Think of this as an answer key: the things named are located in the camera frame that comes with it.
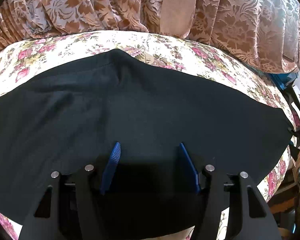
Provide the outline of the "black pants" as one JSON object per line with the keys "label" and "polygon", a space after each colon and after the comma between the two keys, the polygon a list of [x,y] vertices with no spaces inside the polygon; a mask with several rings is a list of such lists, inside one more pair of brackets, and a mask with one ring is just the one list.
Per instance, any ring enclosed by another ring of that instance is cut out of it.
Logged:
{"label": "black pants", "polygon": [[51,173],[121,158],[95,203],[107,239],[160,237],[201,210],[178,155],[260,182],[288,146],[280,108],[201,77],[145,64],[122,50],[47,70],[0,97],[0,213],[24,224]]}

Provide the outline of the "brown patterned curtain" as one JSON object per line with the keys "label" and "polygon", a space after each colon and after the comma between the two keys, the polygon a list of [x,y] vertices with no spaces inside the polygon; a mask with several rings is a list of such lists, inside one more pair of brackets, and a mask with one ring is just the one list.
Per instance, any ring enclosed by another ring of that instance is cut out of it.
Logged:
{"label": "brown patterned curtain", "polygon": [[96,30],[197,41],[266,73],[300,69],[298,0],[0,1],[0,51],[29,38]]}

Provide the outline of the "floral bed sheet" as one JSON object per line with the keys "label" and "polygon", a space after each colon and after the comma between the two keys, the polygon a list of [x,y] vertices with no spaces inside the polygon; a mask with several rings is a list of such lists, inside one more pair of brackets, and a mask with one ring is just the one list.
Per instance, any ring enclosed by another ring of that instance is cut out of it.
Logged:
{"label": "floral bed sheet", "polygon": [[282,94],[265,74],[225,52],[194,41],[132,31],[93,31],[11,44],[0,52],[0,96],[45,70],[111,49],[156,67],[221,83],[292,117]]}

